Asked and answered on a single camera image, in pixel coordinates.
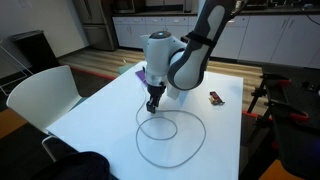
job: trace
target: chair backrest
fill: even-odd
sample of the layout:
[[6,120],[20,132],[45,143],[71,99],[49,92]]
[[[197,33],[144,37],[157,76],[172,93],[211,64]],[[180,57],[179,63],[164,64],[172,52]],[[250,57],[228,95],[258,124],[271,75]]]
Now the chair backrest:
[[69,66],[30,76],[10,93],[7,106],[44,133],[81,99]]

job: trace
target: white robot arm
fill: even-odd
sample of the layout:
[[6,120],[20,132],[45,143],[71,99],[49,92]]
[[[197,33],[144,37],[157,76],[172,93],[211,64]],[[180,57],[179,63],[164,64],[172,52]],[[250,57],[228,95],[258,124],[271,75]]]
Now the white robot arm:
[[155,113],[168,82],[178,90],[201,84],[208,58],[234,7],[235,0],[206,0],[194,31],[187,35],[188,44],[166,31],[141,37],[147,61],[148,111]]

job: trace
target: black trash bin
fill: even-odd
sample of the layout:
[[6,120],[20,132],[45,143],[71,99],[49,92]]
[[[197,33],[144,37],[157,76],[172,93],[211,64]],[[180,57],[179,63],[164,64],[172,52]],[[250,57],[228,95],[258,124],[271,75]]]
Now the black trash bin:
[[9,37],[32,65],[32,70],[40,72],[59,66],[43,31],[31,31]]

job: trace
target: white table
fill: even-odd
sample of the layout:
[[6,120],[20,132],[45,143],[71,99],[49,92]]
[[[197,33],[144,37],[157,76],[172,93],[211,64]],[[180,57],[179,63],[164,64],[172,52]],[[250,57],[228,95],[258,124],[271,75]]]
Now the white table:
[[[202,84],[182,92],[177,100],[163,94],[159,109],[193,113],[202,120],[206,132],[198,120],[183,113],[163,113],[178,126],[174,140],[151,141],[139,131],[138,144],[144,155],[165,166],[191,156],[205,136],[202,147],[189,161],[160,168],[147,162],[136,145],[136,114],[145,94],[147,99],[149,95],[135,72],[145,65],[140,62],[109,83],[51,124],[49,132],[79,152],[95,151],[105,156],[111,173],[119,179],[238,179],[243,79],[205,72]],[[216,91],[226,103],[213,106],[208,100],[210,91]],[[156,115],[147,112],[144,103],[138,121]],[[174,131],[168,121],[149,122],[143,127],[148,133],[166,136]]]

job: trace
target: purple object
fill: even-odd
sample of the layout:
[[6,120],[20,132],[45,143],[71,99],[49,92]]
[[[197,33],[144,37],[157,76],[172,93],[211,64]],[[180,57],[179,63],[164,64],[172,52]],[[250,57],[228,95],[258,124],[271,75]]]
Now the purple object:
[[146,81],[146,76],[144,75],[143,70],[137,71],[136,75],[139,77],[139,79],[145,84],[147,85],[147,81]]

